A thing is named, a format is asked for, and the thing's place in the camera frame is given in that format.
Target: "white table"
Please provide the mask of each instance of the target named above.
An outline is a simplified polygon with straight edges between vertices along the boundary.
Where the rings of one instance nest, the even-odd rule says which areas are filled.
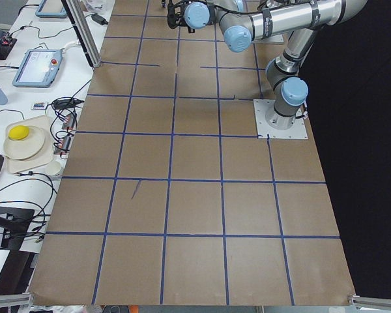
[[[101,13],[107,21],[111,15],[115,0],[107,1],[107,10],[105,13]],[[30,0],[27,4],[34,5],[39,4],[40,0]],[[71,27],[71,23],[68,18],[64,19],[40,19],[35,16],[36,7],[26,7],[22,10],[18,19],[15,21],[10,32],[16,31],[23,25],[32,25],[40,28],[40,36],[52,36],[58,33],[62,29]],[[106,33],[107,26],[101,26],[96,22],[92,21],[91,18],[87,18],[91,33],[93,34],[94,41],[96,42],[97,48],[100,50],[104,34]],[[9,65],[18,67],[28,49],[36,48],[41,43],[45,43],[49,49],[61,49],[68,42],[75,41],[77,39],[76,33],[73,29],[64,31],[54,38],[39,39],[37,37],[37,29],[25,28],[21,31],[14,33],[13,37],[17,38],[18,41],[11,51],[7,60],[0,61],[0,65]],[[0,106],[0,110],[10,109],[19,110],[23,112],[26,119],[44,115],[44,111],[32,111],[31,105],[34,102],[51,102],[52,100],[59,97],[71,97],[83,84],[91,79],[93,70],[89,66],[83,50],[80,46],[74,46],[66,50],[63,55],[63,62],[55,81],[49,88],[17,88],[12,85],[12,80],[16,70],[14,69],[0,69],[0,88],[5,92],[8,97],[8,104]],[[76,98],[85,99],[87,94],[88,85],[84,87],[77,95]],[[48,115],[54,118],[53,111],[48,110]],[[7,125],[20,121],[22,119],[18,112],[1,112],[0,113],[0,154],[3,154],[3,142],[5,139],[5,129]],[[55,131],[61,129],[62,123],[57,121],[54,125]],[[60,159],[59,156],[54,158],[65,165],[64,160]],[[35,172],[44,173],[44,166],[35,168]],[[25,177],[17,177],[15,175],[6,172],[4,167],[0,173],[0,188],[7,186],[15,181],[23,179]],[[59,187],[59,181],[54,181],[56,189]],[[26,181],[16,186],[10,187],[0,193],[0,201],[8,200],[24,200],[33,201],[35,203],[44,205],[50,196],[50,187],[44,183],[38,181]],[[47,206],[45,212],[50,214],[55,201],[53,197],[51,203]],[[8,207],[21,207],[21,208],[33,208],[32,205],[25,203],[6,203],[3,206]],[[31,224],[29,230],[37,226],[38,224]],[[30,252],[40,252],[42,243],[36,243],[34,239],[26,239],[20,250]],[[0,250],[0,270],[8,255],[8,251]]]

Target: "round plate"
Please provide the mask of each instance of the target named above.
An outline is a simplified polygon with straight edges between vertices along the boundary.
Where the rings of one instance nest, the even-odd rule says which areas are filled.
[[[29,127],[29,135],[22,140],[5,139],[3,150],[7,157],[14,160],[23,160],[37,154],[45,142],[44,131],[35,126]]]

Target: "white mounting plate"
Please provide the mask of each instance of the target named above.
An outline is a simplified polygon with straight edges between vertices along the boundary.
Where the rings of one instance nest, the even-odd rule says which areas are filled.
[[[267,139],[308,139],[306,126],[303,119],[296,119],[294,125],[287,130],[278,130],[271,127],[265,120],[267,110],[274,105],[272,99],[255,99],[253,106],[255,108],[256,129],[258,138]],[[298,109],[297,115],[301,115],[301,109]]]
[[[254,41],[256,44],[283,44],[284,38],[282,35],[274,35],[265,39]]]

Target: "yellow ball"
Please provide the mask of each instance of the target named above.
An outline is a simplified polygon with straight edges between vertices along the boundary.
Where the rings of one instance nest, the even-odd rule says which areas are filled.
[[[10,129],[8,132],[8,137],[11,140],[22,140],[29,135],[29,127],[18,125]]]

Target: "black background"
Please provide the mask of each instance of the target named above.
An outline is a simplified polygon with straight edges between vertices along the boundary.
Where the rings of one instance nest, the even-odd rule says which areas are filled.
[[[391,299],[391,0],[325,27],[300,77],[356,294]]]

